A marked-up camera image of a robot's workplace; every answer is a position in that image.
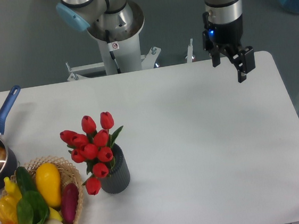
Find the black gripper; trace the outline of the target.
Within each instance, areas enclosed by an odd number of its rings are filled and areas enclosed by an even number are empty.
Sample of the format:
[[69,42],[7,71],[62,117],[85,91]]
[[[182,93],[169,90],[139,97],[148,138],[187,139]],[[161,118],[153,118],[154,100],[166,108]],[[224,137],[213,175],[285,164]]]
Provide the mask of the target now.
[[256,63],[254,58],[254,49],[252,46],[242,48],[240,43],[243,35],[243,18],[242,15],[226,24],[214,24],[208,20],[209,12],[203,14],[204,31],[203,48],[211,52],[213,67],[220,65],[220,53],[230,55],[230,62],[237,69],[237,79],[241,83],[246,80],[247,74],[255,69]]

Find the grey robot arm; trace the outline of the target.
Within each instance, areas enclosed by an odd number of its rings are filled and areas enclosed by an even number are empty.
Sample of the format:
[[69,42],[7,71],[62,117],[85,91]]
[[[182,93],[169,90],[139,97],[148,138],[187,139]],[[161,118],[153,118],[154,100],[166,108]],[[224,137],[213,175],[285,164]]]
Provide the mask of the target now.
[[[255,68],[253,48],[243,47],[242,0],[204,0],[203,49],[217,67],[221,56],[235,66],[243,82]],[[144,26],[142,9],[131,0],[60,0],[56,11],[76,31],[96,39],[108,75],[142,70],[139,33]]]

